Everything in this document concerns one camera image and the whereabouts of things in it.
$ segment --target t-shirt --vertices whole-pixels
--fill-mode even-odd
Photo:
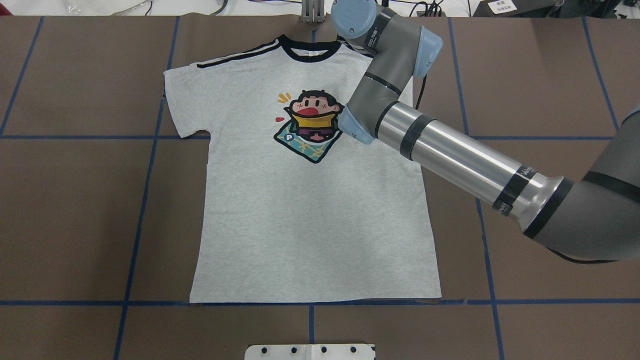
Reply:
[[[190,302],[440,296],[420,166],[337,125],[370,60],[280,36],[164,73],[180,136],[211,134]]]

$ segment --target white label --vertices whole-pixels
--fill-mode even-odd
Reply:
[[[512,0],[498,0],[492,3],[489,3],[489,7],[493,13],[507,13],[512,12],[514,10],[518,10],[516,6],[513,4]]]

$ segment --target cartoon print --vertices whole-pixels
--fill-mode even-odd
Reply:
[[[278,102],[291,100],[287,92],[280,94]],[[338,140],[342,131],[338,128],[338,114],[344,106],[324,90],[302,90],[297,99],[284,108],[289,116],[273,138],[303,156],[312,163],[319,163]],[[277,117],[276,122],[285,118]]]

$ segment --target blue joint cap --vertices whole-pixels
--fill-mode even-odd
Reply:
[[[423,26],[420,30],[420,42],[418,44],[418,55],[415,57],[413,76],[424,78],[431,68],[431,64],[438,57],[440,50],[442,50],[442,39]]]
[[[360,125],[356,118],[353,117],[349,106],[345,106],[344,109],[342,109],[342,113],[338,115],[338,127],[345,134],[366,145],[369,145],[375,140],[375,138]]]
[[[331,20],[336,32],[346,39],[359,38],[373,26],[378,15],[374,0],[334,0]]]

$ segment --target white bracket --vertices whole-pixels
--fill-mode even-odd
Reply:
[[[375,346],[368,344],[252,345],[244,353],[244,360],[375,359]]]
[[[324,0],[302,0],[302,22],[324,22]]]

